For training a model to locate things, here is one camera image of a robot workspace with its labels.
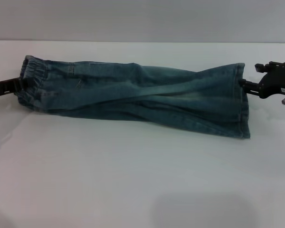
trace blue denim jeans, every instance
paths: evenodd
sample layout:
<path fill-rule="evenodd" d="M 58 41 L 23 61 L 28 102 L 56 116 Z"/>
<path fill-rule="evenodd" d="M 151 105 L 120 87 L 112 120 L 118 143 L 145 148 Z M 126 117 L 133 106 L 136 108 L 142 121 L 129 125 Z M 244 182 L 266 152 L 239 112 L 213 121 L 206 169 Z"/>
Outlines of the blue denim jeans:
<path fill-rule="evenodd" d="M 244 64 L 201 72 L 135 63 L 56 62 L 26 56 L 19 103 L 48 114 L 149 121 L 188 131 L 250 138 Z"/>

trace black clamp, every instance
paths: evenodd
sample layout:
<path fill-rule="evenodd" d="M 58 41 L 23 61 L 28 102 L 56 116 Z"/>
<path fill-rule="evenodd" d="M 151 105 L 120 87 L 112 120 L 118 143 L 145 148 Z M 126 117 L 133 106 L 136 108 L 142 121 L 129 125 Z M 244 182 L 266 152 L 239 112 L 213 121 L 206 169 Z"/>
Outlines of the black clamp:
<path fill-rule="evenodd" d="M 269 64 L 256 64 L 256 71 L 267 73 L 259 83 L 240 79 L 239 84 L 244 92 L 257 95 L 265 99 L 273 94 L 285 95 L 285 63 L 269 62 Z"/>
<path fill-rule="evenodd" d="M 13 78 L 0 82 L 0 96 L 10 93 L 16 93 L 28 87 L 25 79 Z"/>

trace elastic waistband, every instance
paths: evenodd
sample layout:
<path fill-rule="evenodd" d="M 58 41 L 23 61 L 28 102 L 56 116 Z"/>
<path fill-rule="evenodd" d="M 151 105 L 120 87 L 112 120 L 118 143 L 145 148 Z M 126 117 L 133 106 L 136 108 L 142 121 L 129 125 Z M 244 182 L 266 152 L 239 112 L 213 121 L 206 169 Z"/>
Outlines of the elastic waistband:
<path fill-rule="evenodd" d="M 36 94 L 48 76 L 47 67 L 48 64 L 46 60 L 33 56 L 25 56 L 20 78 L 27 80 L 28 88 L 15 94 L 20 104 L 33 107 Z"/>

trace white surface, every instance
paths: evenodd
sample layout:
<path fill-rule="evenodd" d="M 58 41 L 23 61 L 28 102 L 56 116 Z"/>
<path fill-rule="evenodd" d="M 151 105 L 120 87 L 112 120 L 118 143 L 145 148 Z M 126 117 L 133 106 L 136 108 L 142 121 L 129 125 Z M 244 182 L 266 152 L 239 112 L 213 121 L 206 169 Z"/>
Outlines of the white surface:
<path fill-rule="evenodd" d="M 200 71 L 285 62 L 285 44 L 0 41 L 0 80 L 24 56 Z M 251 140 L 151 123 L 38 114 L 0 97 L 0 228 L 285 228 L 284 96 L 249 95 Z"/>
<path fill-rule="evenodd" d="M 285 0 L 0 0 L 0 39 L 285 42 Z"/>

